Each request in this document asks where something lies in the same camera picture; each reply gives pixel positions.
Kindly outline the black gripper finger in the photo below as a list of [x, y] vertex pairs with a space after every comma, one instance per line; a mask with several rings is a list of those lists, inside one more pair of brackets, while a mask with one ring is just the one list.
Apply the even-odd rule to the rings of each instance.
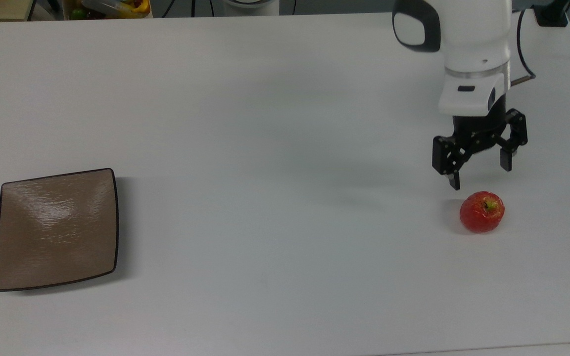
[[504, 128], [510, 129], [509, 137], [505, 139], [500, 134], [495, 134], [494, 142], [500, 147], [500, 167], [510, 172], [518, 149], [528, 142], [525, 114], [516, 109], [507, 111]]
[[452, 136], [436, 136], [432, 140], [432, 168], [448, 178], [455, 191], [461, 189], [460, 171], [471, 156], [471, 152], [457, 145]]

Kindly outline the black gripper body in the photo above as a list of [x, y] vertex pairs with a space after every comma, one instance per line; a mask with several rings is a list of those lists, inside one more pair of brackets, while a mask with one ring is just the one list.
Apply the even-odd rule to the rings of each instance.
[[453, 116], [453, 142], [467, 149], [477, 140], [484, 144], [492, 135], [500, 134], [505, 128], [506, 95], [493, 104], [486, 116]]

